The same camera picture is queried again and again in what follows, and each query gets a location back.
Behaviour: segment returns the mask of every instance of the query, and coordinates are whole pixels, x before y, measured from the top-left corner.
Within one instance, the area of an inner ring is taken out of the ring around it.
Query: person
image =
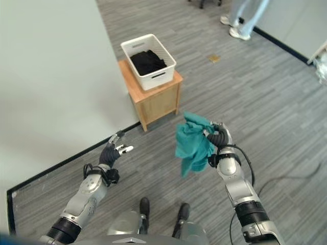
[[[232,0],[231,9],[229,14],[223,14],[220,17],[220,22],[224,25],[231,26],[229,29],[229,34],[234,38],[239,38],[242,40],[249,40],[251,38],[251,32],[264,13],[266,7],[268,6],[269,0],[259,0],[260,3],[257,6],[257,10],[253,17],[248,21],[245,21],[243,25],[239,24],[239,17],[242,15],[245,7],[252,2],[252,0]]]

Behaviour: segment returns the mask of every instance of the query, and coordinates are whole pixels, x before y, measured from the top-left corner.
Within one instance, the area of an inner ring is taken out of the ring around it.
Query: white laundry basket
[[[170,82],[173,80],[176,61],[174,58],[168,53],[162,43],[154,36],[153,34],[148,34],[142,37],[138,37],[121,44],[121,47],[127,57],[128,63],[137,78],[139,84],[143,88],[143,90],[149,90],[151,88],[157,87],[161,84]],[[155,52],[160,59],[165,61],[167,67],[157,70],[155,72],[140,76],[138,71],[136,70],[131,56],[140,53],[142,51],[152,50]]]

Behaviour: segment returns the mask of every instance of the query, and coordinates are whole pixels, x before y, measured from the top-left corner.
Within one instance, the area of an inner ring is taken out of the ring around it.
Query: white plastic bag
[[[316,66],[316,74],[319,77],[319,83],[327,85],[327,52],[323,52],[313,61]]]

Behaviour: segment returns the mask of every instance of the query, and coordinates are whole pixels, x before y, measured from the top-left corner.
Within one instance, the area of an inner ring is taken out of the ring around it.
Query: blue jeans
[[[252,0],[233,0],[231,3],[231,10],[229,13],[229,23],[234,25],[239,21],[239,17],[242,15],[246,5]],[[244,25],[242,25],[239,29],[239,33],[242,36],[248,36],[251,34],[255,24],[260,19],[262,14],[264,13],[266,7],[268,6],[269,0],[260,0],[259,5],[257,6],[257,10],[254,16],[245,21]]]

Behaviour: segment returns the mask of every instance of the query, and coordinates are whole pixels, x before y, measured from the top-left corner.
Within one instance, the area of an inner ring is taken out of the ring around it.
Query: white wall
[[[253,0],[244,18],[260,0]],[[326,0],[271,0],[256,25],[308,59],[327,40]]]
[[[0,0],[0,220],[7,189],[138,121],[94,0]]]

